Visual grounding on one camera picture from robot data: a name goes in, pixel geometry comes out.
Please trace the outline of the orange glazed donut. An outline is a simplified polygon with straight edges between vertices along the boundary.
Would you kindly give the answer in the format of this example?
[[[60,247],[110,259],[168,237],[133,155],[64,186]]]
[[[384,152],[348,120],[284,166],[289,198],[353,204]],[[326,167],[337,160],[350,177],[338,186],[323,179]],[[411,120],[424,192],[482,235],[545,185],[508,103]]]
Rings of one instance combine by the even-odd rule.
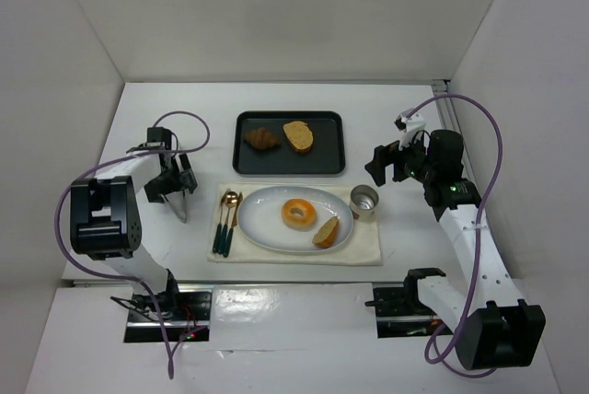
[[[314,206],[303,199],[290,199],[281,209],[283,222],[294,230],[308,230],[317,221],[317,212]]]

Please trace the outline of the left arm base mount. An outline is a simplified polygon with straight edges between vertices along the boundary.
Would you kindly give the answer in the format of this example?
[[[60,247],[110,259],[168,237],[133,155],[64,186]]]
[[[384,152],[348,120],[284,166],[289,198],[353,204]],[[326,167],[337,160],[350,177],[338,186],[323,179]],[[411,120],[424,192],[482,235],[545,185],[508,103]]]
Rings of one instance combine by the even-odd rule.
[[[155,310],[141,302],[138,295],[130,298],[112,295],[110,300],[127,311],[125,343],[164,341]],[[208,342],[212,302],[211,288],[180,289],[177,306],[162,311],[169,341]]]

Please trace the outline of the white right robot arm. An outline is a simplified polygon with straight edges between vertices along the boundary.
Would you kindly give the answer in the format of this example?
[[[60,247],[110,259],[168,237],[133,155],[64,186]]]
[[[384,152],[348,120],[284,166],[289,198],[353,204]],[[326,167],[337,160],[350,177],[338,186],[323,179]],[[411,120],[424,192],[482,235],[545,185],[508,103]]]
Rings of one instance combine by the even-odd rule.
[[[377,186],[386,181],[417,180],[474,290],[461,294],[438,268],[411,269],[403,296],[389,303],[414,313],[434,314],[456,337],[455,350],[467,370],[524,367],[532,363],[546,318],[514,285],[486,224],[475,184],[463,176],[463,138],[437,130],[429,138],[416,131],[375,148],[365,165]]]

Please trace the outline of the small bread loaf half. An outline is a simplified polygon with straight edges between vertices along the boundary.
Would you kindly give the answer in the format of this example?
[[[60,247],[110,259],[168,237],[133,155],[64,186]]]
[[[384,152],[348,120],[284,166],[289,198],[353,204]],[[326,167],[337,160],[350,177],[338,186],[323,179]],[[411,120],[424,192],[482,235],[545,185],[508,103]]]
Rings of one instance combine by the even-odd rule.
[[[340,219],[337,216],[331,217],[314,235],[312,243],[322,249],[330,248],[338,234]]]

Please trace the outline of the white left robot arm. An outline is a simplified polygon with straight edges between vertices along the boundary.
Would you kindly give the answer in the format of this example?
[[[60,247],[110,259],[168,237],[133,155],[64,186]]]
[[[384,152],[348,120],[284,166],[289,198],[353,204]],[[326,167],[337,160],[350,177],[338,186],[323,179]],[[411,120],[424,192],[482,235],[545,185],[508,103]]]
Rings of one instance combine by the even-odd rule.
[[[150,203],[181,201],[197,188],[188,156],[171,154],[174,134],[150,127],[146,142],[133,148],[131,159],[96,178],[75,180],[70,194],[70,242],[75,253],[106,263],[120,276],[132,278],[134,303],[163,312],[179,308],[178,283],[142,245],[143,229],[136,195]]]

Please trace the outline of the metal tongs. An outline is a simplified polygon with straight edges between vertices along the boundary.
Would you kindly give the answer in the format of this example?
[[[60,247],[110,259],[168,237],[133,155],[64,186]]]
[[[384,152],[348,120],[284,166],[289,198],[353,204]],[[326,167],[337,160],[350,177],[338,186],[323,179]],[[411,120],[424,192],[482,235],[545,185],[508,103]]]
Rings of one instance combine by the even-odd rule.
[[[166,203],[182,224],[188,222],[189,212],[185,191],[170,193],[166,196]]]

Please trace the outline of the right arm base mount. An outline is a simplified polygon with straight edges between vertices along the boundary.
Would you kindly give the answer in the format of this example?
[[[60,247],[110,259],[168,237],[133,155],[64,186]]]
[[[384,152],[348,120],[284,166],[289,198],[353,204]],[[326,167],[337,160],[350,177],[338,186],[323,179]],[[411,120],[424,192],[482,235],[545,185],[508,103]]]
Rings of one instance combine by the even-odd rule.
[[[427,307],[413,307],[402,284],[373,284],[372,298],[364,302],[375,314],[379,339],[427,337],[442,321]]]

